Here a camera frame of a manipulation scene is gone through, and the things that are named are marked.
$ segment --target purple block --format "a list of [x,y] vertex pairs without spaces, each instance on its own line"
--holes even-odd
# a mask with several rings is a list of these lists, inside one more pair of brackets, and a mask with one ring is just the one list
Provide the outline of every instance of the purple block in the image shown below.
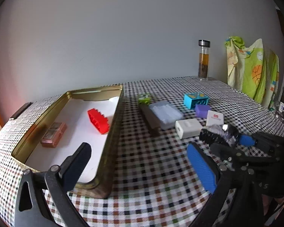
[[207,112],[211,107],[209,105],[196,105],[195,111],[198,118],[207,118]]

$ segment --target checkered tablecloth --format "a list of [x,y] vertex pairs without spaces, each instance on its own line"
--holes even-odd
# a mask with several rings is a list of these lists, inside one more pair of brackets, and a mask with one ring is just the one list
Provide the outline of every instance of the checkered tablecloth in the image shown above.
[[[235,125],[240,132],[251,134],[262,130],[284,136],[284,125],[267,109],[220,81],[178,77],[128,82],[123,87],[125,110],[110,197],[93,199],[69,193],[90,226],[188,226],[210,196],[186,156],[189,142],[196,142],[210,155],[208,145],[198,137],[180,140],[175,129],[161,131],[160,137],[151,138],[138,112],[138,94],[151,93],[153,102],[167,100],[186,119],[191,119],[195,118],[195,112],[183,105],[184,94],[201,91],[210,97],[212,110],[222,112],[225,123]],[[21,168],[11,158],[11,151],[57,98],[34,102],[0,131],[0,216],[9,226],[14,226],[17,186],[22,175]],[[205,125],[205,119],[199,121]],[[246,149],[245,154],[265,156],[253,148]],[[216,223],[225,216],[232,195],[231,190]],[[47,191],[45,197],[56,222],[64,226]]]

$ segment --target gold tin box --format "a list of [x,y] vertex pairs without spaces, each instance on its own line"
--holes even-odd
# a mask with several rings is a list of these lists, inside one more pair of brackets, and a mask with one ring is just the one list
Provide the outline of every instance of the gold tin box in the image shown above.
[[46,131],[53,124],[60,111],[70,99],[85,101],[103,101],[119,97],[117,107],[111,122],[111,127],[105,141],[102,156],[96,176],[88,183],[77,183],[73,192],[94,198],[106,198],[111,193],[114,168],[117,156],[117,145],[123,116],[123,87],[122,85],[104,86],[90,89],[68,91],[56,100],[29,128],[11,153],[12,158],[22,169],[34,168],[25,165],[32,151],[36,148]]

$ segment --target red toy brick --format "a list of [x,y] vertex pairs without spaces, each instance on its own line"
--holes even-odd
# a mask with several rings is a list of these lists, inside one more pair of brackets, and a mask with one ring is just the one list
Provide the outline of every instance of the red toy brick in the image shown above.
[[97,109],[90,109],[87,111],[91,123],[101,133],[105,134],[109,130],[108,118],[104,117]]

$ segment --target glass bottle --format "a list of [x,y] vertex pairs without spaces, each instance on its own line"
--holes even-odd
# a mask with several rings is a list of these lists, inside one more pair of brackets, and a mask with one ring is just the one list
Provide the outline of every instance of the glass bottle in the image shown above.
[[208,61],[211,42],[207,40],[199,40],[199,72],[198,78],[201,81],[207,80],[208,77]]

